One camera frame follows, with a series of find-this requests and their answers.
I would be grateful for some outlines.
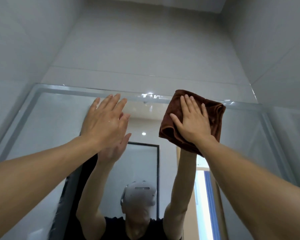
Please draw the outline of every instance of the brown towel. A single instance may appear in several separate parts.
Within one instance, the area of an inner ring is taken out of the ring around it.
[[[175,94],[173,95],[161,122],[159,137],[168,139],[171,143],[175,144],[181,149],[201,155],[200,151],[193,143],[186,141],[181,136],[176,125],[173,123],[170,117],[171,113],[175,114],[180,122],[183,122],[180,97],[185,96],[186,94],[188,94],[189,97],[194,97],[201,111],[201,104],[205,104],[208,112],[211,134],[216,138],[217,141],[220,141],[222,116],[226,110],[226,107],[222,103],[205,99],[193,92],[185,90],[176,90]]]

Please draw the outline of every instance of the hand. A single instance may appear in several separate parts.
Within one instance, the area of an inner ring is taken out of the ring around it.
[[[115,163],[119,160],[119,158],[124,153],[128,141],[131,137],[131,133],[126,134],[126,136],[123,138],[123,140],[115,145],[114,147],[108,147],[103,150],[101,150],[98,153],[98,162],[105,162],[105,163]]]
[[[130,115],[122,113],[127,99],[118,103],[119,99],[120,94],[111,94],[100,105],[99,97],[92,103],[81,128],[81,136],[92,142],[92,146],[99,143],[104,149],[122,142]]]
[[[180,97],[181,108],[183,113],[183,122],[181,123],[175,114],[170,114],[172,121],[175,123],[180,134],[187,141],[196,144],[204,137],[211,136],[210,123],[207,109],[204,104],[201,111],[195,99],[186,94]]]

